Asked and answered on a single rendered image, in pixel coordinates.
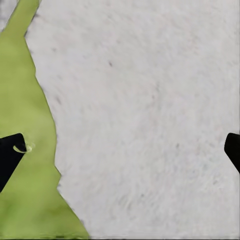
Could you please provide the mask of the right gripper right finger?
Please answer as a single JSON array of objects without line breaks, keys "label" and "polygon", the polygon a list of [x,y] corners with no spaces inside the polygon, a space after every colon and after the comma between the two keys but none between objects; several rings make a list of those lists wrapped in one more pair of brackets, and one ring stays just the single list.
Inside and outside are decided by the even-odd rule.
[{"label": "right gripper right finger", "polygon": [[240,135],[228,133],[223,150],[240,173]]}]

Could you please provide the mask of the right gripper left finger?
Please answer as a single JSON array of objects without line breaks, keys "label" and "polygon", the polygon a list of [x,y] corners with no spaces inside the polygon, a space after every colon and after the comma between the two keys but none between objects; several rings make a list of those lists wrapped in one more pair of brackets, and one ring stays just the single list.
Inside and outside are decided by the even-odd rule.
[{"label": "right gripper left finger", "polygon": [[25,144],[21,133],[0,138],[0,193],[25,153],[32,148]]}]

